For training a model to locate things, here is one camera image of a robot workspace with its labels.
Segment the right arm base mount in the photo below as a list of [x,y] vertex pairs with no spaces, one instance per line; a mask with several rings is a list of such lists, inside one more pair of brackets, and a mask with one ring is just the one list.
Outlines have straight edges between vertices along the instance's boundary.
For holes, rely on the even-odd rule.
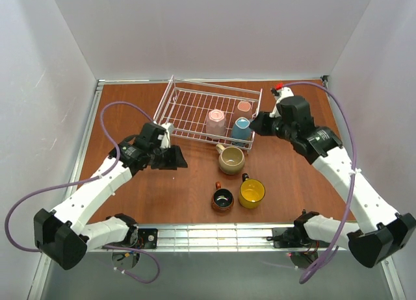
[[272,235],[266,240],[276,249],[288,249],[291,262],[298,268],[306,269],[319,257],[319,242],[303,239],[295,227],[273,228]]

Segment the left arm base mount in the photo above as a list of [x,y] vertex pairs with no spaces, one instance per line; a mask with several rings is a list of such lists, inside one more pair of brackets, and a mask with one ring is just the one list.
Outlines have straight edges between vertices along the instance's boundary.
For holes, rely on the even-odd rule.
[[[156,249],[157,248],[157,239],[158,239],[158,229],[154,228],[145,228],[139,229],[133,235],[135,240],[133,244],[124,246],[124,248],[136,248],[136,249]],[[112,263],[114,266],[122,269],[133,269],[140,260],[140,253],[135,251],[127,252],[113,252],[112,253]]]

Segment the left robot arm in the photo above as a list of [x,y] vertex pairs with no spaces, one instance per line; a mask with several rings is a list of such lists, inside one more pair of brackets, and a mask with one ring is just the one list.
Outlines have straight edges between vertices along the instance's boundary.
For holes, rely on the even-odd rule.
[[139,171],[187,168],[180,147],[170,143],[173,131],[172,123],[145,123],[139,134],[126,137],[109,153],[96,171],[96,180],[83,184],[52,210],[39,210],[34,216],[36,247],[68,270],[87,252],[107,244],[127,249],[136,246],[138,224],[133,218],[116,214],[98,223],[89,220]]

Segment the blue floral mug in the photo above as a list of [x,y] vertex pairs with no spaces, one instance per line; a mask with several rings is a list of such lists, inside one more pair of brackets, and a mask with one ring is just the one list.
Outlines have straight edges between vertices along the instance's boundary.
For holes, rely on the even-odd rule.
[[250,140],[252,135],[252,130],[250,128],[251,120],[239,117],[236,119],[233,128],[231,130],[231,138],[233,141],[231,142],[232,145],[238,147],[247,147],[247,141]]

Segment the pink floral mug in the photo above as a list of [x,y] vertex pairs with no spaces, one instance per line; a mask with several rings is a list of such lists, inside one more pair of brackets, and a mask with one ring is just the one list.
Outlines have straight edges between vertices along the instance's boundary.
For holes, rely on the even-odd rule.
[[236,118],[246,118],[251,119],[253,112],[252,112],[252,104],[247,101],[240,101],[234,111]]

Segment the white mug pink handle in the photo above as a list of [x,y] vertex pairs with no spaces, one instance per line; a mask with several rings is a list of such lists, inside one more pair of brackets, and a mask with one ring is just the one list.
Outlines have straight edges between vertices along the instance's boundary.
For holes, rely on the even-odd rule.
[[205,131],[208,134],[208,138],[219,140],[220,136],[225,136],[226,123],[226,115],[222,110],[214,109],[209,111],[205,124]]

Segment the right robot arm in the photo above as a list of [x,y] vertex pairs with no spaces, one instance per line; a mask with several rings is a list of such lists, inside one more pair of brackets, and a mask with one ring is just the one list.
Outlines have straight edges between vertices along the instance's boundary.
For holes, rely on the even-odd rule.
[[415,231],[412,214],[399,213],[369,184],[352,161],[340,139],[328,127],[317,127],[309,103],[301,96],[278,98],[273,112],[259,112],[250,128],[260,136],[287,140],[334,187],[348,204],[353,223],[303,212],[294,225],[275,236],[290,245],[322,241],[349,250],[366,268],[372,268],[401,250]]

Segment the dark brown glazed mug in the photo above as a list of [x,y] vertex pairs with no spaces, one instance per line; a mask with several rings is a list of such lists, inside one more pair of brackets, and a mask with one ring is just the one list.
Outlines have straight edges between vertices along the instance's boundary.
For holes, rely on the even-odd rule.
[[211,207],[216,212],[230,211],[234,205],[234,196],[226,188],[221,186],[221,183],[217,181],[215,183],[215,193],[211,198]]

